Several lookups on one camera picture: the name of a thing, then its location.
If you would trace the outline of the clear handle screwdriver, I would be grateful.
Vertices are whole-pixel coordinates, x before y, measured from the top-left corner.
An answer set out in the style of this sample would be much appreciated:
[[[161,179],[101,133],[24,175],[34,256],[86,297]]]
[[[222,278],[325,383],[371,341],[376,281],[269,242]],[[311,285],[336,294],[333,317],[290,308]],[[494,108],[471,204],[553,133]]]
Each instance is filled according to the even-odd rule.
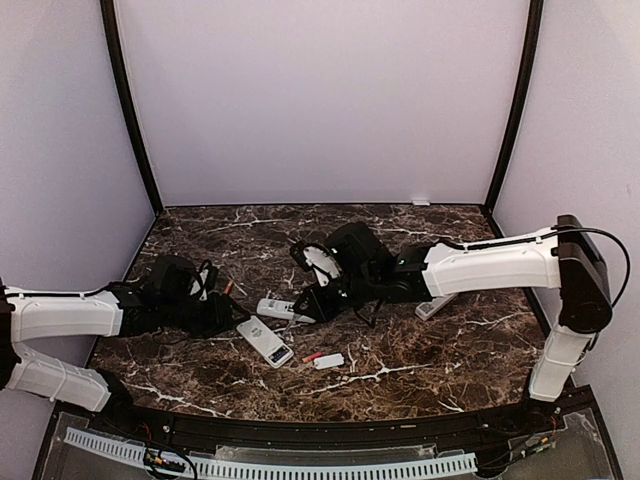
[[[294,313],[292,315],[292,318],[288,321],[287,325],[282,330],[281,334],[286,335],[291,330],[291,328],[295,326],[295,324],[298,322],[300,317],[301,317],[300,314]]]

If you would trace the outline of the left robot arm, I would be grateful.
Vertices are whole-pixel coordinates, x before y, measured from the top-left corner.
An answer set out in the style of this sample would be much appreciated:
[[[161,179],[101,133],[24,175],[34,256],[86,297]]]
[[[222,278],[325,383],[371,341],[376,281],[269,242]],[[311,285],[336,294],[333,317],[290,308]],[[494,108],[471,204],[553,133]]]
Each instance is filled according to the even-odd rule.
[[[234,329],[249,312],[216,291],[218,269],[175,256],[158,257],[134,281],[91,291],[35,291],[1,287],[1,386],[101,412],[120,436],[141,427],[140,412],[118,377],[75,365],[45,350],[51,340],[130,338],[173,329],[191,340]]]

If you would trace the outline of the slim white remote control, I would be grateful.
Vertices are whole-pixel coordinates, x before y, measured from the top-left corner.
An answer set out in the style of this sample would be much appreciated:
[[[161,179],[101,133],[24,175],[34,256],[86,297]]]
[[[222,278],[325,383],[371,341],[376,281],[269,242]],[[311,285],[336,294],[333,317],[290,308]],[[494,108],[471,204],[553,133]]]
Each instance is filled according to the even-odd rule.
[[[441,309],[447,306],[456,298],[456,294],[436,297],[430,301],[422,302],[415,308],[415,315],[421,320],[427,321]]]

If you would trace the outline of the white remote with green buttons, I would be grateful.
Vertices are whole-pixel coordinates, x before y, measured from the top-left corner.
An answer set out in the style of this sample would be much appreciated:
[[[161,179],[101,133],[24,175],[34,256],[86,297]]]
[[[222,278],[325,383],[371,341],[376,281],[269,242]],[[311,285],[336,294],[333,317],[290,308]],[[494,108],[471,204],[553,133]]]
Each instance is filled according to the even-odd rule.
[[[292,349],[256,316],[251,316],[248,321],[238,324],[236,330],[272,368],[280,368],[293,358]],[[289,349],[292,355],[286,362],[274,365],[270,355],[280,349]]]

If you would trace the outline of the white remote with compartment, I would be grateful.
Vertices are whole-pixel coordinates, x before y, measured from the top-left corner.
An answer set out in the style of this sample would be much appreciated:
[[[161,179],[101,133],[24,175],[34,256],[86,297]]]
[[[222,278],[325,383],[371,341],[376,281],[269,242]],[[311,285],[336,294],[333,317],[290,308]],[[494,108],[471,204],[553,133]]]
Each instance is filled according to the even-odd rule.
[[[316,322],[316,320],[313,318],[296,313],[294,311],[294,303],[284,300],[263,298],[258,302],[256,312],[261,316],[281,320],[301,322],[306,324],[314,324]]]

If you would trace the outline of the white battery cover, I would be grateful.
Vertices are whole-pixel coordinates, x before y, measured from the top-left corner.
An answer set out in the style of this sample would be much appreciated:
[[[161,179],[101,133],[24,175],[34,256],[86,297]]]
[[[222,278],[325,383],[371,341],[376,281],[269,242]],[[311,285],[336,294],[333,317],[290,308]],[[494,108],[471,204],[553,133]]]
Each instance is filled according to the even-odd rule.
[[[341,353],[323,355],[313,360],[314,368],[324,370],[329,368],[340,367],[344,364],[344,356]]]

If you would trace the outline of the blue purple battery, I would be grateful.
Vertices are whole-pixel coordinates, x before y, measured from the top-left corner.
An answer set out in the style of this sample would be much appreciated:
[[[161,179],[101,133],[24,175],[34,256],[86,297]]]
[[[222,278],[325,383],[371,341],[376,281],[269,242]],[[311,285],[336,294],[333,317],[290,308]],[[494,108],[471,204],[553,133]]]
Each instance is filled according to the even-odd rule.
[[[274,365],[280,365],[283,362],[286,362],[292,355],[292,352],[289,349],[280,349],[275,351],[270,355],[270,360]]]

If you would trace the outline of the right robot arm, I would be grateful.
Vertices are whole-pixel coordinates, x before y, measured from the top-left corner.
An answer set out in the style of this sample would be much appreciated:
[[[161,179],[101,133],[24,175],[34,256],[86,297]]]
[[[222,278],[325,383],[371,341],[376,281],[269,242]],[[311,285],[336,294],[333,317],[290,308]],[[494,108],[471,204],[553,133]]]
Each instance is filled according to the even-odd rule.
[[[528,397],[510,413],[521,434],[549,416],[565,382],[612,321],[621,299],[610,291],[608,267],[592,238],[615,235],[583,226],[573,215],[535,232],[493,240],[410,245],[391,251],[363,222],[348,223],[321,244],[299,241],[290,255],[316,280],[294,303],[295,313],[327,323],[367,304],[426,302],[514,288],[558,291],[561,307],[529,377]]]

